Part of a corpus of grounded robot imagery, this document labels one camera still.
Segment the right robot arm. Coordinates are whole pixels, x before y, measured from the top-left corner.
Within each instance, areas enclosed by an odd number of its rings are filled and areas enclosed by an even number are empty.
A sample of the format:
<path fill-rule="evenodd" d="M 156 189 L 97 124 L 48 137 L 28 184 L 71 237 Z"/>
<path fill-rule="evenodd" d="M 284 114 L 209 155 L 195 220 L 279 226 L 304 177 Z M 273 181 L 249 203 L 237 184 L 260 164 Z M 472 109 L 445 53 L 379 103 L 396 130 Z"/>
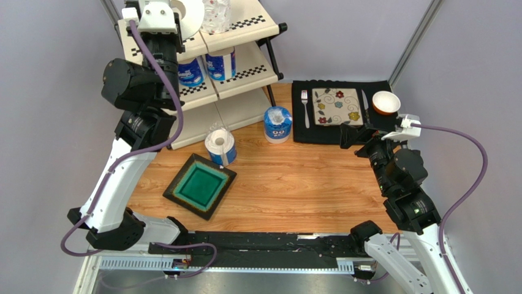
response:
<path fill-rule="evenodd" d="M 382 131 L 368 123 L 354 127 L 344 122 L 340 129 L 342 149 L 358 142 L 364 144 L 354 154 L 369 159 L 381 195 L 385 199 L 386 213 L 412 246 L 423 269 L 419 271 L 411 264 L 370 220 L 351 229 L 350 237 L 355 250 L 374 258 L 407 293 L 472 293 L 450 252 L 444 227 L 451 213 L 482 181 L 488 166 L 484 147 L 468 134 L 423 125 L 409 116 L 404 116 L 393 132 Z M 478 147 L 482 155 L 479 176 L 444 216 L 440 216 L 434 202 L 421 187 L 428 172 L 420 151 L 402 146 L 404 142 L 418 138 L 422 129 L 448 132 L 466 138 Z"/>

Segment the white floral paper roll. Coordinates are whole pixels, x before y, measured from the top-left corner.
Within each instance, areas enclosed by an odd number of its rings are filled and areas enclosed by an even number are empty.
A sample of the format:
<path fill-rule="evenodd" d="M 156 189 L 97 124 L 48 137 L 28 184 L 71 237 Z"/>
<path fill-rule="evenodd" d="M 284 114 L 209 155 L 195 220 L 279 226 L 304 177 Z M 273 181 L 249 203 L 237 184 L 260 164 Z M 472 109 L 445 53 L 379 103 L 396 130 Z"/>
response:
<path fill-rule="evenodd" d="M 200 28 L 207 34 L 220 34 L 227 32 L 231 25 L 231 1 L 230 0 L 207 0 L 203 1 L 205 15 Z"/>

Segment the dark blue roll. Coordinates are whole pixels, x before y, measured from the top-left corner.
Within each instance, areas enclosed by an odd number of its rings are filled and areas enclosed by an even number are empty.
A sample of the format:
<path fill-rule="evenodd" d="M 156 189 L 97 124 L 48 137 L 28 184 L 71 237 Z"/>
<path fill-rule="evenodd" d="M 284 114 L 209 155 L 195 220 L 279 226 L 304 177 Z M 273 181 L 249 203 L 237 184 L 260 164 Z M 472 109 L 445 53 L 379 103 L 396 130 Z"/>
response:
<path fill-rule="evenodd" d="M 208 75 L 214 81 L 226 81 L 236 76 L 235 47 L 207 53 L 205 62 Z"/>
<path fill-rule="evenodd" d="M 206 70 L 200 56 L 179 62 L 179 84 L 194 88 L 200 86 L 206 78 Z"/>

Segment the plastic-wrapped roll blue label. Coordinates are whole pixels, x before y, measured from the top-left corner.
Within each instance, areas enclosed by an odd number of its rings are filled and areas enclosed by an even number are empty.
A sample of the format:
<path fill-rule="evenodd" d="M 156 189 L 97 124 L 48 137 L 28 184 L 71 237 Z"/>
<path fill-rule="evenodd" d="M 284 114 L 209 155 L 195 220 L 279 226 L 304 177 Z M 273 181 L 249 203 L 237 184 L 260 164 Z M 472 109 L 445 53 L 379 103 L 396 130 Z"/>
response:
<path fill-rule="evenodd" d="M 210 160 L 215 164 L 226 167 L 236 160 L 235 137 L 224 125 L 214 123 L 207 132 L 204 144 Z"/>

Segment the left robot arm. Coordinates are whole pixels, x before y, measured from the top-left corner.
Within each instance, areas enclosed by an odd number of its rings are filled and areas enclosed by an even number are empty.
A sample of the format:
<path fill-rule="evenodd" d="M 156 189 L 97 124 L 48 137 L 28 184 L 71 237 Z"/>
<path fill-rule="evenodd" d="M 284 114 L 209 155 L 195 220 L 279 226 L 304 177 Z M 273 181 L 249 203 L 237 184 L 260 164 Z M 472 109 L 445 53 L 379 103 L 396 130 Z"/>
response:
<path fill-rule="evenodd" d="M 180 16 L 168 1 L 133 1 L 123 16 L 144 61 L 116 58 L 107 64 L 102 97 L 123 114 L 94 192 L 67 215 L 74 229 L 86 230 L 92 254 L 150 243 L 168 246 L 183 233 L 176 219 L 144 216 L 127 205 L 145 169 L 183 129 Z"/>

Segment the white red-floral paper roll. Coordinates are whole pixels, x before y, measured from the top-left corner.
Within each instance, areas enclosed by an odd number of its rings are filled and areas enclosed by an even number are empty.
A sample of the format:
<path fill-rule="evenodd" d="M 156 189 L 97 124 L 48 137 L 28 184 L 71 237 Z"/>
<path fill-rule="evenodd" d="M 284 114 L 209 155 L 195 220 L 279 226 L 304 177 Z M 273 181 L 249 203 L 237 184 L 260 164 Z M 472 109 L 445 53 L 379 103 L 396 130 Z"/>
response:
<path fill-rule="evenodd" d="M 180 15 L 180 28 L 183 40 L 191 38 L 202 26 L 205 6 L 201 0 L 171 0 L 173 12 Z"/>

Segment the blue cartoon-face roll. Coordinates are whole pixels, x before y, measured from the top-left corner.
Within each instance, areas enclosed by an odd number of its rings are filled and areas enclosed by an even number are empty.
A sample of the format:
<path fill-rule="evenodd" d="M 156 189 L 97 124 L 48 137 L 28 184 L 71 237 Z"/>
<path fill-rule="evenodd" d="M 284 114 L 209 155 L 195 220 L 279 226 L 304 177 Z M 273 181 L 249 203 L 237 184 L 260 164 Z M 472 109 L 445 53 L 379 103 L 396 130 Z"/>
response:
<path fill-rule="evenodd" d="M 286 142 L 292 128 L 292 115 L 284 107 L 275 106 L 266 110 L 263 116 L 263 133 L 266 140 L 272 144 Z"/>

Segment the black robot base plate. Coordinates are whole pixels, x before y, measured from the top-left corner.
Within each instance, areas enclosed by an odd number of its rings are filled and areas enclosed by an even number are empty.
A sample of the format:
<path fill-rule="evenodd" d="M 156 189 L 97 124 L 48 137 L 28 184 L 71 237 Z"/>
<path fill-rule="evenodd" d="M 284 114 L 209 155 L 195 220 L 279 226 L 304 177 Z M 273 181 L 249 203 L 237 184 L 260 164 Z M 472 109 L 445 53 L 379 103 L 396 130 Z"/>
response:
<path fill-rule="evenodd" d="M 175 244 L 186 249 L 166 249 L 150 244 L 150 254 L 180 254 L 192 266 L 261 269 L 334 269 L 338 259 L 370 261 L 350 235 L 312 236 L 294 233 L 189 232 Z"/>

